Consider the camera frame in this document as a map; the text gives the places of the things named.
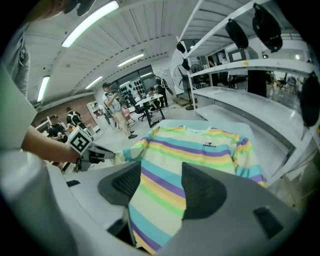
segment robotic arm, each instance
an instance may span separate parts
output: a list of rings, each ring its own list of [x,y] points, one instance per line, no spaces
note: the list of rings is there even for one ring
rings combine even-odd
[[[109,149],[93,143],[91,137],[79,126],[69,135],[67,143],[80,154],[75,166],[76,172],[86,172],[91,164],[115,157],[115,153]]]

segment pastel striped shirt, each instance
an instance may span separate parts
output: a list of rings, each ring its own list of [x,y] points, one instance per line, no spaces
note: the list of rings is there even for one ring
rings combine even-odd
[[[141,161],[141,181],[129,204],[137,243],[155,254],[182,225],[186,209],[182,162],[207,166],[264,186],[262,168],[250,141],[210,128],[156,127],[132,148],[115,153],[114,165]]]

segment standing fan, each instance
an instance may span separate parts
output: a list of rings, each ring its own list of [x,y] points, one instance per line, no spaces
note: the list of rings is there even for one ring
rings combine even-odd
[[[182,65],[177,66],[174,69],[173,72],[173,79],[175,85],[180,89],[184,91],[188,91],[188,96],[189,96],[189,105],[185,107],[186,110],[193,110],[193,102],[190,97],[190,83],[189,83],[189,77],[188,77],[188,72],[184,69]]]

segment white shelf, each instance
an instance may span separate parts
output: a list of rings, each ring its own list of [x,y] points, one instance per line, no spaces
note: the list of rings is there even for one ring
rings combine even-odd
[[[248,59],[210,67],[205,70],[193,73],[190,75],[190,77],[193,78],[203,74],[228,72],[233,70],[282,71],[290,74],[308,77],[312,71],[317,72],[317,67],[311,63],[305,63],[300,60],[275,58]]]
[[[253,6],[254,6],[254,3],[263,4],[263,3],[266,3],[266,2],[269,2],[269,1],[271,1],[271,0],[252,0],[252,1],[248,2],[247,4],[243,5],[242,7],[238,8],[234,12],[230,13],[222,21],[220,21],[214,28],[212,28],[204,37],[202,37],[201,40],[199,42],[197,42],[195,44],[195,46],[188,53],[185,54],[185,58],[208,55],[208,52],[207,51],[203,51],[203,49],[201,50],[200,46],[203,45],[208,39],[212,39],[212,36],[216,35],[221,29],[223,29],[226,26],[226,24],[228,23],[229,19],[233,19],[234,20],[237,17],[239,17],[239,16],[245,14],[246,12],[252,10]]]
[[[301,115],[295,110],[268,98],[229,88],[207,87],[193,93],[240,109],[275,129],[295,148],[302,145],[304,125]]]

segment person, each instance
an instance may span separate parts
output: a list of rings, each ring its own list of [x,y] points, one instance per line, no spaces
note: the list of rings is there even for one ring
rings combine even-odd
[[[161,102],[161,108],[164,108],[165,106],[168,107],[168,100],[166,95],[166,89],[162,87],[162,79],[159,76],[154,75],[154,83],[155,83],[155,89],[158,94],[163,95],[163,97],[159,98]]]
[[[86,129],[85,124],[81,120],[81,114],[77,111],[72,111],[71,107],[67,107],[66,111],[68,112],[68,115],[66,117],[66,123],[72,124],[75,127],[79,126],[81,129]]]
[[[61,123],[58,123],[58,118],[59,117],[56,114],[49,117],[51,125],[48,130],[48,137],[52,140],[66,143],[68,141],[68,136],[65,132],[69,131],[71,127],[68,126],[67,128],[64,128]]]
[[[150,97],[154,96],[155,95],[154,93],[155,93],[155,89],[152,86],[149,87],[149,92],[146,94],[146,98],[150,98]],[[150,101],[150,103],[152,104],[150,111],[155,111],[157,109],[157,106],[160,105],[159,101],[157,101],[156,99]]]
[[[128,123],[122,112],[121,105],[118,102],[119,94],[111,93],[111,83],[105,82],[102,85],[102,89],[104,91],[102,94],[102,101],[104,102],[105,108],[111,112],[113,118],[118,120],[120,128],[123,130],[128,139],[134,139],[137,137],[138,135],[132,134],[134,131],[130,131],[129,129]]]

